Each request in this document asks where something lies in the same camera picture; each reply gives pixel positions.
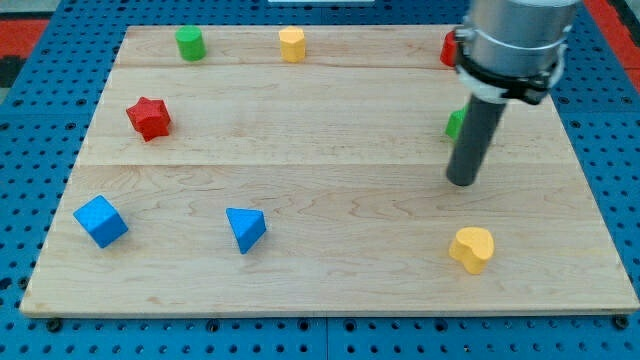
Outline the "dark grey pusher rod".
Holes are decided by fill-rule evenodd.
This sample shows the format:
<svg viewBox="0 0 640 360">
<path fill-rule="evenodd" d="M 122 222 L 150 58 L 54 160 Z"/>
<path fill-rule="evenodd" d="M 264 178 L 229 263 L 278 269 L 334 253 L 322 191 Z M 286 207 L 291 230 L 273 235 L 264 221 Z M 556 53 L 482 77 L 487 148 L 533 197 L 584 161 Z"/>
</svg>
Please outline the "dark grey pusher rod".
<svg viewBox="0 0 640 360">
<path fill-rule="evenodd" d="M 470 186 L 475 182 L 505 108 L 505 103 L 471 96 L 446 170 L 451 183 Z"/>
</svg>

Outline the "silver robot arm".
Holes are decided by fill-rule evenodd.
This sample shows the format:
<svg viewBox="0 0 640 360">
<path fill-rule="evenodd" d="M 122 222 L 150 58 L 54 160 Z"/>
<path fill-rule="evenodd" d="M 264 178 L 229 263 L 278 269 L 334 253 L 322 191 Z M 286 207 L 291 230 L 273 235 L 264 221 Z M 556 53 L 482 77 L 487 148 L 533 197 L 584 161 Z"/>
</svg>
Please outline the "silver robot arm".
<svg viewBox="0 0 640 360">
<path fill-rule="evenodd" d="M 538 105 L 559 82 L 580 0 L 473 0 L 454 30 L 455 70 L 470 90 L 446 170 L 448 180 L 476 180 L 506 105 Z"/>
</svg>

